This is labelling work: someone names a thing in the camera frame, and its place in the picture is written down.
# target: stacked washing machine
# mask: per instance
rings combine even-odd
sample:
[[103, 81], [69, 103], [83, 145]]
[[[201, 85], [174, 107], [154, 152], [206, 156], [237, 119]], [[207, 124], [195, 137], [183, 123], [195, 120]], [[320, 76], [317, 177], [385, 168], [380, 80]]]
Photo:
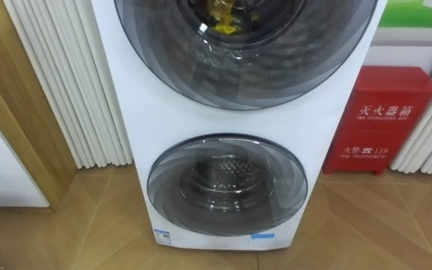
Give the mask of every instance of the stacked washing machine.
[[157, 242], [291, 245], [385, 3], [92, 0]]

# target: red cabinet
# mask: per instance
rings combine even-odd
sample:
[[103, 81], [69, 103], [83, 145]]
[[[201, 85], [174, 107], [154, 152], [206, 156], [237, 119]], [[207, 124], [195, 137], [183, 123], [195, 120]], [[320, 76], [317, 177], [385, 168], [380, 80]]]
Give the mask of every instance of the red cabinet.
[[363, 67], [323, 172], [384, 172], [432, 98], [419, 67]]

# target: green sign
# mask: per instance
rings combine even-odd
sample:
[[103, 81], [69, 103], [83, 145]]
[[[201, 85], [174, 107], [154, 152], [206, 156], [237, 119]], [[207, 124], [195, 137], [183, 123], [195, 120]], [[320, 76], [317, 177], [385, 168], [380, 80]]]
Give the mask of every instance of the green sign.
[[388, 0], [380, 27], [432, 28], [432, 0]]

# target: wooden panel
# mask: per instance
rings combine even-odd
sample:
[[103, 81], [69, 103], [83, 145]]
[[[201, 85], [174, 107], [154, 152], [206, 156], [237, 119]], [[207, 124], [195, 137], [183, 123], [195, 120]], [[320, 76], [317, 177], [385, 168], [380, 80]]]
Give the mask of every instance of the wooden panel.
[[0, 131], [49, 203], [58, 205], [77, 168], [1, 1]]

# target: round glass door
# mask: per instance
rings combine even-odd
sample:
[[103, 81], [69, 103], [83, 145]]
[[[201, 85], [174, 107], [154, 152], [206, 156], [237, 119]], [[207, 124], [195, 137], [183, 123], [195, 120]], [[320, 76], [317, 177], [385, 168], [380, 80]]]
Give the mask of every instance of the round glass door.
[[171, 223], [211, 236], [270, 230], [303, 205], [302, 165], [283, 147], [242, 135], [191, 139], [154, 163], [148, 196]]
[[328, 79], [358, 44], [377, 0], [115, 3], [139, 57], [168, 86], [209, 106], [256, 110]]

